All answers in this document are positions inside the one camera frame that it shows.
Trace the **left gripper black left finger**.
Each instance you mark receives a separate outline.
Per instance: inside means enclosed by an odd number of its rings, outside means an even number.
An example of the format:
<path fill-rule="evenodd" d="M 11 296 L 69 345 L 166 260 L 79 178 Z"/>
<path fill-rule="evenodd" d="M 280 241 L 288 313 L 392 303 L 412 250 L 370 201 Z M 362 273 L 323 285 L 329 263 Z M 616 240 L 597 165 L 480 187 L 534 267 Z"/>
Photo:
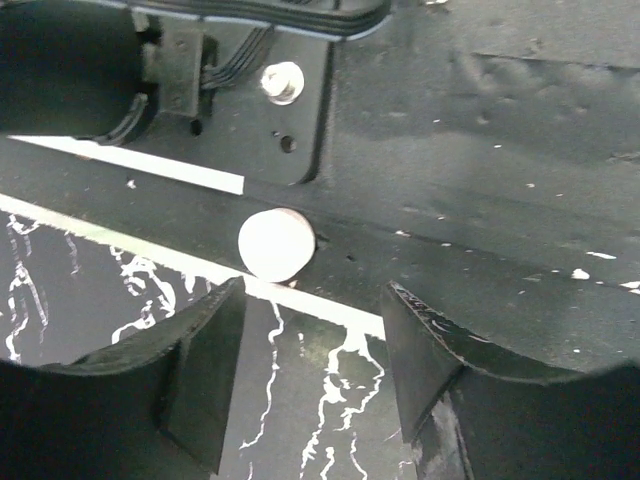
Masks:
<path fill-rule="evenodd" d="M 236 277 L 70 364 L 1 365 L 5 479 L 208 479 L 220 470 L 245 324 Z"/>

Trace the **small white bottle cap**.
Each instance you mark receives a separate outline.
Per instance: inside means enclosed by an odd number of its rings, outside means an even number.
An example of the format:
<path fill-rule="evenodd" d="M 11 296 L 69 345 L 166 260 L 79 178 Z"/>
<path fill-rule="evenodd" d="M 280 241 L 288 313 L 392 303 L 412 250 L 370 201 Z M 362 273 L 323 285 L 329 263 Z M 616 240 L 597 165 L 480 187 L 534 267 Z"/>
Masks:
<path fill-rule="evenodd" d="M 295 277 L 312 259 L 316 235 L 309 221 L 287 208 L 248 217 L 238 233 L 238 250 L 247 270 L 269 283 Z"/>

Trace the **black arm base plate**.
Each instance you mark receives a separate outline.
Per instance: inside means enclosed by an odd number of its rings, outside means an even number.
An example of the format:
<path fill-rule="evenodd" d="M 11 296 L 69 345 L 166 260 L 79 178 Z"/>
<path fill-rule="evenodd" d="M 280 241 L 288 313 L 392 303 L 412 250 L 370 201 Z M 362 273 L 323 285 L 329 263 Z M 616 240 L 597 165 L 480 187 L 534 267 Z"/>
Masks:
<path fill-rule="evenodd" d="M 639 356 L 639 5 L 401 1 L 337 45 L 314 178 L 210 188 L 122 150 L 1 144 L 2 205 L 144 255 L 240 268 L 251 214 L 303 213 L 306 292 L 376 311 L 390 280 L 565 368 Z"/>

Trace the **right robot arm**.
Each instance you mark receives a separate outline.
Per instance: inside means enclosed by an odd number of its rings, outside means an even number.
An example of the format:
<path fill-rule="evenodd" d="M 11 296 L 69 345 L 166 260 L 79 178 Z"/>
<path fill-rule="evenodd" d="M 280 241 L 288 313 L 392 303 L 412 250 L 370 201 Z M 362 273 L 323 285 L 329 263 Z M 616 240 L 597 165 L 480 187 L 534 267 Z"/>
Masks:
<path fill-rule="evenodd" d="M 1 5 L 1 133 L 126 143 L 150 122 L 130 11 L 82 1 Z"/>

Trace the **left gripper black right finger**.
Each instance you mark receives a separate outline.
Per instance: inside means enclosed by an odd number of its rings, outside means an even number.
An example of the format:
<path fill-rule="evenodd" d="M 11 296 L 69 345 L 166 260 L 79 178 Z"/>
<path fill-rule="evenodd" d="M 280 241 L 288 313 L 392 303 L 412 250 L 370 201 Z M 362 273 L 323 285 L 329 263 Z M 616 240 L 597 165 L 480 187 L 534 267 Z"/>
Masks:
<path fill-rule="evenodd" d="M 398 283 L 381 311 L 403 441 L 421 479 L 635 479 L 639 366 L 589 373 L 501 347 Z"/>

